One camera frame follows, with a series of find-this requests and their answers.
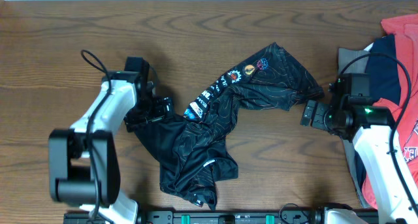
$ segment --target clothing pile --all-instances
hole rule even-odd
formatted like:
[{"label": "clothing pile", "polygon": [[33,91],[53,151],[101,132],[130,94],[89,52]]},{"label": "clothing pile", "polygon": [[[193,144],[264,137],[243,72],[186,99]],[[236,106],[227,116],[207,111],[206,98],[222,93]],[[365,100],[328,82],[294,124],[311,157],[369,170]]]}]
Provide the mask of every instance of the clothing pile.
[{"label": "clothing pile", "polygon": [[189,104],[183,116],[138,125],[135,134],[160,162],[160,188],[215,210],[215,182],[238,177],[225,138],[239,108],[289,110],[324,96],[311,74],[273,43],[222,74]]},{"label": "clothing pile", "polygon": [[[380,52],[401,61],[411,78],[411,99],[398,126],[399,143],[404,159],[418,184],[418,14],[384,19],[381,25],[387,36],[376,39],[370,52]],[[338,52],[338,70],[369,51]],[[374,106],[385,106],[397,120],[406,100],[408,83],[404,71],[394,61],[382,56],[370,56],[355,62],[345,73],[365,72],[370,75],[370,96]],[[350,174],[363,207],[378,208],[370,180],[353,145],[343,140]]]}]

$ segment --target red fabric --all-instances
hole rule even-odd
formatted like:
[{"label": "red fabric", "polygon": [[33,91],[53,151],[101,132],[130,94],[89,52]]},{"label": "red fabric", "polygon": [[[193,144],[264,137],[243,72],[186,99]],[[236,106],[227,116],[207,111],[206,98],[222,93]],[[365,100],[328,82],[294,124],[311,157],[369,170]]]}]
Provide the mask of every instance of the red fabric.
[{"label": "red fabric", "polygon": [[[411,78],[411,99],[406,108],[402,121],[398,126],[399,143],[415,183],[418,184],[418,14],[384,19],[381,25],[387,34],[394,34],[396,58],[401,61]],[[401,106],[408,94],[408,83],[404,71],[398,66],[400,83],[399,106],[387,99],[380,99],[374,106],[386,106],[392,112],[393,118],[398,119]],[[362,193],[367,203],[378,208],[376,198],[368,176],[362,185]]]}]

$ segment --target wooden table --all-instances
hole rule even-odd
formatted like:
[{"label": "wooden table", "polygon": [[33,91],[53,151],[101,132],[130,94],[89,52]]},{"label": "wooden table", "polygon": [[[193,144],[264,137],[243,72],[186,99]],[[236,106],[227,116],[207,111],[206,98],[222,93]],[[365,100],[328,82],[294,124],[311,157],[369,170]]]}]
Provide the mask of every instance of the wooden table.
[{"label": "wooden table", "polygon": [[[172,95],[182,114],[220,74],[274,41],[326,89],[338,47],[364,48],[382,36],[382,18],[416,13],[418,1],[6,1],[0,9],[0,223],[62,223],[70,207],[49,196],[47,140],[99,92],[102,74],[81,49],[112,70],[144,57],[163,83],[157,92]],[[342,143],[300,126],[303,108],[240,111],[227,137],[239,179],[217,183],[217,210],[360,207]],[[161,192],[159,163],[124,126],[115,143],[121,187],[143,207],[208,210]]]}]

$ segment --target gray fabric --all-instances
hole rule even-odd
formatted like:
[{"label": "gray fabric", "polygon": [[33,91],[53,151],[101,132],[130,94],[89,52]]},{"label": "gray fabric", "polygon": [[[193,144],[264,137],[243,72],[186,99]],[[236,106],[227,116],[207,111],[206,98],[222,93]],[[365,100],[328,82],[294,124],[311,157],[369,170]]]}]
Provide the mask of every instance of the gray fabric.
[{"label": "gray fabric", "polygon": [[[348,50],[346,48],[339,48],[338,49],[338,74],[341,70],[350,62],[353,61],[356,57],[360,57],[361,55],[368,54],[369,52],[360,50]],[[368,57],[362,58],[356,62],[354,62],[344,73],[364,73],[366,69]],[[355,150],[353,143],[348,142],[348,140],[342,140],[344,145],[344,150],[346,151],[346,158],[348,169],[350,171],[351,178],[353,179],[353,183],[355,186],[355,191],[359,198],[360,204],[363,208],[369,208],[370,205],[366,202],[361,193],[361,187],[359,185],[357,179],[357,169],[355,166]]]},{"label": "gray fabric", "polygon": [[[350,62],[353,61],[356,57],[360,57],[364,54],[369,54],[369,52],[365,50],[348,50],[346,48],[339,48],[338,49],[338,74],[342,71],[342,69]],[[344,73],[364,73],[366,70],[368,57],[362,58],[348,67],[348,69]]]}]

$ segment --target wire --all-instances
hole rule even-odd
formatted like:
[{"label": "wire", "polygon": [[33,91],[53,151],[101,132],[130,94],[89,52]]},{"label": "wire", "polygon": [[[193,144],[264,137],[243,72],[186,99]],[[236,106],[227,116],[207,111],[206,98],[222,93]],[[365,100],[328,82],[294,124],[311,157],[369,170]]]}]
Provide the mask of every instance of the wire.
[{"label": "wire", "polygon": [[[279,211],[279,218],[285,223],[285,224],[290,224],[290,223],[288,223],[286,220],[284,220],[283,218],[282,218],[282,216],[281,216],[281,211],[286,207],[286,206],[289,206],[289,205],[294,205],[294,206],[296,206],[297,208],[299,208],[299,206],[297,205],[297,204],[294,204],[294,203],[287,203],[287,204],[285,204],[285,205],[283,205],[283,207],[282,208],[280,208],[280,211]],[[307,220],[307,222],[305,222],[305,223],[309,223],[310,222],[310,220],[311,220],[311,218],[307,215],[307,214],[305,214],[302,210],[301,210],[301,212],[302,212],[302,214],[308,219]]]},{"label": "wire", "polygon": [[392,57],[392,56],[390,56],[390,55],[387,55],[387,54],[382,54],[382,53],[369,53],[369,54],[364,54],[364,55],[362,55],[362,56],[360,56],[360,57],[357,57],[357,58],[355,58],[353,61],[350,61],[343,69],[342,69],[342,71],[341,71],[341,73],[340,73],[340,75],[341,74],[343,74],[344,73],[344,71],[346,71],[347,69],[348,69],[348,67],[351,65],[351,64],[353,64],[354,62],[356,62],[356,61],[358,61],[358,60],[360,60],[360,59],[362,59],[362,58],[365,58],[365,57],[370,57],[370,56],[382,56],[382,57],[387,57],[387,58],[389,58],[389,59],[391,59],[391,60],[393,60],[394,62],[396,62],[401,68],[402,68],[402,70],[404,71],[404,74],[405,74],[405,77],[406,77],[406,81],[408,82],[408,94],[406,95],[406,99],[405,99],[405,102],[404,102],[404,105],[402,106],[402,110],[401,110],[401,112],[400,112],[400,114],[399,114],[399,117],[398,117],[398,119],[397,119],[397,121],[394,123],[394,126],[393,126],[393,129],[392,129],[392,131],[391,131],[391,133],[390,133],[390,135],[389,135],[389,154],[391,155],[391,157],[392,157],[392,162],[393,162],[393,165],[394,165],[394,168],[395,168],[395,170],[396,170],[396,173],[398,174],[398,177],[399,177],[399,180],[400,180],[400,183],[402,184],[402,187],[404,188],[404,190],[405,190],[405,193],[406,193],[406,196],[408,197],[408,199],[410,200],[410,203],[411,203],[411,207],[410,207],[410,209],[412,208],[413,209],[413,211],[415,212],[415,215],[418,217],[418,207],[417,207],[417,204],[415,203],[415,201],[414,201],[414,199],[413,199],[413,197],[412,197],[412,194],[411,194],[411,191],[409,190],[409,188],[408,188],[408,185],[406,184],[406,182],[405,182],[405,179],[404,179],[404,177],[403,177],[403,175],[402,175],[402,172],[400,171],[400,168],[399,168],[399,164],[398,164],[398,161],[396,160],[396,157],[395,157],[395,153],[396,153],[396,150],[394,149],[394,146],[393,146],[393,140],[394,140],[394,134],[395,134],[395,132],[396,132],[396,129],[398,128],[398,126],[399,126],[399,123],[400,123],[400,121],[401,121],[401,119],[402,119],[402,116],[404,116],[404,113],[405,113],[405,110],[406,110],[406,107],[407,107],[407,105],[408,105],[408,103],[409,103],[409,101],[410,101],[410,98],[411,98],[411,78],[410,78],[410,75],[408,74],[408,70],[406,70],[406,68],[405,68],[405,66],[404,66],[404,64],[402,64],[399,60],[397,60],[395,57]]},{"label": "wire", "polygon": [[[100,64],[101,68],[99,68],[98,66],[96,66],[95,64],[93,64],[90,60],[88,60],[85,57],[84,53],[90,55],[96,62],[98,62],[98,64]],[[100,192],[100,184],[99,184],[99,175],[97,174],[97,167],[96,167],[96,162],[95,162],[94,154],[93,154],[93,142],[92,142],[92,139],[91,139],[91,135],[90,134],[91,134],[91,127],[93,126],[94,118],[95,118],[97,112],[99,111],[100,107],[105,103],[105,101],[107,100],[107,98],[112,93],[112,82],[110,81],[110,75],[109,75],[106,67],[99,60],[99,58],[97,58],[94,54],[92,54],[90,51],[87,51],[87,50],[81,50],[81,56],[92,67],[95,67],[99,71],[103,72],[106,75],[106,78],[107,78],[107,81],[108,81],[108,89],[107,89],[106,95],[103,97],[103,99],[99,102],[99,104],[96,106],[96,108],[94,109],[94,111],[91,113],[91,115],[89,117],[89,120],[87,122],[87,129],[86,129],[86,144],[87,144],[88,151],[89,151],[89,154],[90,154],[90,162],[91,162],[91,168],[92,168],[92,171],[93,171],[94,184],[95,184],[95,192],[96,192],[95,207],[89,213],[89,220],[90,221],[93,221],[97,217],[97,214],[99,213],[100,194],[101,194],[101,192]]]}]

